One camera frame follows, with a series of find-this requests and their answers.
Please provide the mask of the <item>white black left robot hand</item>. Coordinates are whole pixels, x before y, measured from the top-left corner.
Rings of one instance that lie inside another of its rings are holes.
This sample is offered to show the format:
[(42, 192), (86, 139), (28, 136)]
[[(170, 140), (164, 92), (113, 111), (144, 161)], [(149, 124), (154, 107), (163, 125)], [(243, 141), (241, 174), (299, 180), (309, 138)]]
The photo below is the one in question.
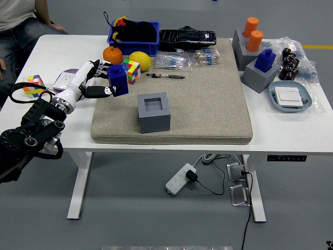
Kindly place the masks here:
[(121, 86), (86, 86), (92, 78), (107, 78), (107, 69), (112, 63), (103, 59), (86, 62), (75, 74), (68, 87), (57, 95), (60, 104), (73, 111), (83, 95), (85, 98), (105, 98), (121, 90)]

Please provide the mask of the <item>person's left hand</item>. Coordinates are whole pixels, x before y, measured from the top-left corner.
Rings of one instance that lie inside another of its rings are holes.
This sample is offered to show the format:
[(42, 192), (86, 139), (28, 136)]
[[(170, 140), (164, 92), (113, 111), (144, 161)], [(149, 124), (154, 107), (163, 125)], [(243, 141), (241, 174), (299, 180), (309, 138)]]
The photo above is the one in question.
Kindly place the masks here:
[(64, 32), (64, 33), (68, 33), (67, 30), (61, 24), (52, 23), (51, 26), (60, 30), (60, 31), (62, 31), (62, 32)]

